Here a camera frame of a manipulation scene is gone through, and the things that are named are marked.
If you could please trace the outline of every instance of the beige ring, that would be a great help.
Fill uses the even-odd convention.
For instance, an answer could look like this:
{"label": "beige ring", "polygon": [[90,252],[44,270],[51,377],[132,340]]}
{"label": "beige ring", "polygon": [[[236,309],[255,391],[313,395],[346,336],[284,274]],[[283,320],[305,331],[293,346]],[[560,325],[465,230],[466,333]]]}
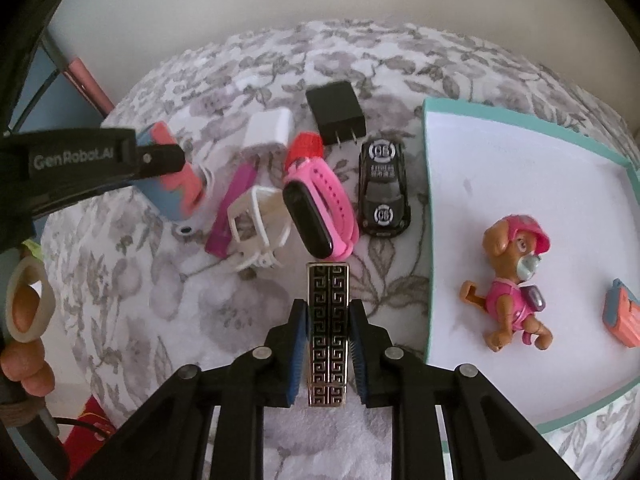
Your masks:
{"label": "beige ring", "polygon": [[[42,282],[42,293],[31,326],[26,332],[21,332],[14,323],[14,297],[15,291],[20,285],[29,285],[26,273],[27,269],[33,269],[38,279]],[[47,281],[47,273],[44,270],[42,262],[34,256],[27,256],[21,259],[9,278],[6,288],[4,312],[7,330],[11,337],[20,343],[28,343],[36,340],[44,334],[55,309],[56,300],[53,295],[53,289]]]}

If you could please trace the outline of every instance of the bedspread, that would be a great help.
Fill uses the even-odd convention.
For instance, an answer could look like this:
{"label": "bedspread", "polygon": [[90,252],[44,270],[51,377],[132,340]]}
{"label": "bedspread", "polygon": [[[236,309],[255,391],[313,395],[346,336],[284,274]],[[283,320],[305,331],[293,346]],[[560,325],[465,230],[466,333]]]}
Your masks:
{"label": "bedspread", "polygon": [[[478,38],[372,21],[309,22],[188,50],[146,75],[104,126],[141,130],[165,120],[188,159],[207,164],[223,183],[238,163],[238,138],[251,114],[285,106],[298,131],[313,130],[305,89],[341,79],[356,91],[369,136],[404,142],[413,211],[401,237],[362,237],[356,245],[348,259],[351,295],[392,341],[418,355],[430,307],[420,124],[426,96],[535,114],[640,161],[622,118],[547,67]],[[357,155],[353,143],[326,149],[352,200]],[[260,183],[280,186],[281,163],[263,158]],[[303,251],[292,250],[283,270],[236,273],[204,252],[206,236],[177,235],[131,188],[85,200],[47,222],[47,272],[75,358],[116,426],[181,365],[226,365],[260,345],[287,319],[292,300],[306,296]],[[581,478],[609,479],[620,468],[640,418],[638,391],[546,435]],[[266,410],[266,479],[390,477],[390,410],[364,410],[353,378],[344,408],[305,405],[301,389],[290,410]]]}

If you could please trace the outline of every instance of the greek key pattern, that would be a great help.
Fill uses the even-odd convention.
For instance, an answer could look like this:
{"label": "greek key pattern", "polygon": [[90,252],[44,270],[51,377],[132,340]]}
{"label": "greek key pattern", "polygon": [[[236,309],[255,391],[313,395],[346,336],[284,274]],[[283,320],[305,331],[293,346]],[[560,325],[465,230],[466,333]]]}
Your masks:
{"label": "greek key pattern", "polygon": [[344,403],[347,384],[349,266],[308,264],[309,405]]}

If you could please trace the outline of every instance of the white wall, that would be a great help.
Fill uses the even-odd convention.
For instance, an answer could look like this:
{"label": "white wall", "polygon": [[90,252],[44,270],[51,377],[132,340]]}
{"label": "white wall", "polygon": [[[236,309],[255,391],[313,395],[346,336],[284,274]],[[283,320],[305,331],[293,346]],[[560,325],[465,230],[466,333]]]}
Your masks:
{"label": "white wall", "polygon": [[399,18],[538,60],[640,126],[640,54],[603,0],[64,0],[52,33],[117,102],[160,60],[251,28]]}

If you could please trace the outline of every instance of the red strap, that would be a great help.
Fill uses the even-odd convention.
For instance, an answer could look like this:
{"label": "red strap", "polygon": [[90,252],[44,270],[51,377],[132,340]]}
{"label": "red strap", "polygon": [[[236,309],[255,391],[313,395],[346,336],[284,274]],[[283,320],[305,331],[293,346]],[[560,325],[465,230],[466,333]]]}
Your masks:
{"label": "red strap", "polygon": [[300,132],[293,139],[287,158],[284,161],[285,173],[287,173],[289,166],[299,158],[313,158],[315,156],[318,158],[324,157],[322,137],[315,132]]}
{"label": "red strap", "polygon": [[[78,417],[78,420],[93,424],[110,435],[116,432],[94,396],[89,397],[84,406],[84,412]],[[104,443],[105,440],[100,435],[85,428],[74,427],[64,443],[70,463],[68,478],[73,478]]]}

